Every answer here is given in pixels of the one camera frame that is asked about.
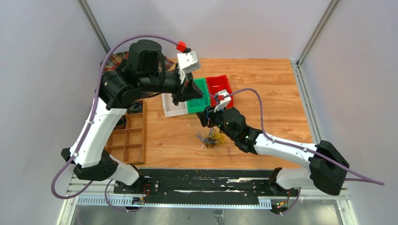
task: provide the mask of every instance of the checkered cloth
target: checkered cloth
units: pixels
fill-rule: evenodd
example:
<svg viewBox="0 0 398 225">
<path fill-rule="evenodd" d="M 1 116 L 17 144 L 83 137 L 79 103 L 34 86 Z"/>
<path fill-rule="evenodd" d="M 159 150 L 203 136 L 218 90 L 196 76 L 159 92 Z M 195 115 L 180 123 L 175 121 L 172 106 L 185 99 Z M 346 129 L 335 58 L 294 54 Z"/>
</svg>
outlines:
<svg viewBox="0 0 398 225">
<path fill-rule="evenodd" d="M 129 57 L 129 52 L 119 52 L 114 55 L 111 55 L 105 65 L 104 72 L 115 70 L 120 63 Z M 166 70 L 169 70 L 173 67 L 174 62 L 164 57 L 164 62 L 166 65 Z"/>
</svg>

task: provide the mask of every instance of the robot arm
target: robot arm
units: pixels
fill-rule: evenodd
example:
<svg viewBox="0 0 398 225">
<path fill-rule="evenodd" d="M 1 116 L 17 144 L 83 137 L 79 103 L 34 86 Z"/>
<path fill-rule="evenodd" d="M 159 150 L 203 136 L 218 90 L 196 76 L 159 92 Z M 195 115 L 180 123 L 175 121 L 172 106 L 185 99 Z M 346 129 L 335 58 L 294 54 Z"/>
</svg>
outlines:
<svg viewBox="0 0 398 225">
<path fill-rule="evenodd" d="M 151 97 L 153 93 L 172 93 L 173 103 L 178 105 L 178 102 L 203 97 L 192 76 L 192 71 L 200 68 L 196 53 L 187 49 L 177 54 L 177 58 L 174 71 L 166 71 L 160 44 L 139 40 L 130 46 L 129 57 L 121 63 L 121 68 L 104 73 L 91 128 L 82 142 L 82 150 L 73 160 L 76 164 L 74 173 L 79 179 L 102 181 L 110 178 L 131 186 L 143 177 L 136 168 L 106 152 L 104 146 L 119 119 L 135 100 Z M 75 154 L 86 126 L 75 144 L 61 151 L 65 161 Z"/>
<path fill-rule="evenodd" d="M 331 143 L 321 141 L 319 144 L 308 144 L 273 135 L 265 136 L 262 130 L 248 126 L 245 117 L 236 108 L 226 109 L 226 105 L 230 102 L 230 97 L 226 97 L 227 95 L 226 90 L 219 91 L 216 94 L 218 105 L 208 106 L 203 112 L 197 113 L 203 127 L 218 127 L 220 132 L 233 140 L 243 152 L 275 156 L 301 166 L 299 169 L 290 170 L 276 168 L 268 180 L 268 187 L 265 188 L 271 189 L 275 194 L 294 187 L 317 187 L 329 195 L 340 194 L 347 171 L 309 151 L 317 151 L 349 167 L 347 161 Z"/>
</svg>

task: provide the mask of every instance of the wooden organizer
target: wooden organizer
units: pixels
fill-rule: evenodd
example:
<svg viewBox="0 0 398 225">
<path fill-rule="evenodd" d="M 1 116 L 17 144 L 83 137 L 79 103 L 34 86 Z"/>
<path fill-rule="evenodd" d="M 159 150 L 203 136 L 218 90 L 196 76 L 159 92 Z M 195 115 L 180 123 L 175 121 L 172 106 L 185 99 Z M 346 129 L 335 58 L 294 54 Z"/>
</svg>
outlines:
<svg viewBox="0 0 398 225">
<path fill-rule="evenodd" d="M 127 164 L 145 164 L 146 143 L 146 103 L 142 103 L 142 112 L 126 114 L 126 128 L 112 131 L 105 150 L 116 159 Z"/>
</svg>

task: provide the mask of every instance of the gray wall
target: gray wall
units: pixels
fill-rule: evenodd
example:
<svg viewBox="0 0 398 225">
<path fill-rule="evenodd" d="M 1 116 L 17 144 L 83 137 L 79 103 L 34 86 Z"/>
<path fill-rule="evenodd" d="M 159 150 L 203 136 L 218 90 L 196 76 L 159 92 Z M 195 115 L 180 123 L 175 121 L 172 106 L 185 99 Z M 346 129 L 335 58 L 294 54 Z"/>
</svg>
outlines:
<svg viewBox="0 0 398 225">
<path fill-rule="evenodd" d="M 75 0 L 3 1 L 0 21 L 0 223 L 53 225 L 63 201 L 50 183 L 87 118 L 104 53 Z"/>
<path fill-rule="evenodd" d="M 330 0 L 88 0 L 110 46 L 133 34 L 186 42 L 202 58 L 296 60 Z M 170 44 L 166 56 L 175 57 Z"/>
<path fill-rule="evenodd" d="M 304 63 L 325 139 L 386 186 L 347 184 L 361 225 L 396 224 L 398 1 L 342 0 Z"/>
</svg>

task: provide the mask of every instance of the wooden tabletop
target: wooden tabletop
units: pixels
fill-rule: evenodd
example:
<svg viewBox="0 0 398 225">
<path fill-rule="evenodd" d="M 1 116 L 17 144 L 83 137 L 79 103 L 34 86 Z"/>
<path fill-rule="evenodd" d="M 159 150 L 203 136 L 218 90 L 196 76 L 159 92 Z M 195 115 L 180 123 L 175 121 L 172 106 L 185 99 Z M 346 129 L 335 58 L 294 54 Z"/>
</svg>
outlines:
<svg viewBox="0 0 398 225">
<path fill-rule="evenodd" d="M 311 143 L 311 135 L 289 60 L 201 59 L 194 78 L 226 74 L 232 91 L 254 88 L 262 98 L 265 129 L 293 141 Z M 161 96 L 146 99 L 146 164 L 140 167 L 274 169 L 297 168 L 286 160 L 240 151 L 227 138 L 226 145 L 207 149 L 196 137 L 203 128 L 195 114 L 164 116 Z M 251 91 L 234 96 L 234 107 L 246 123 L 260 126 L 260 106 Z"/>
</svg>

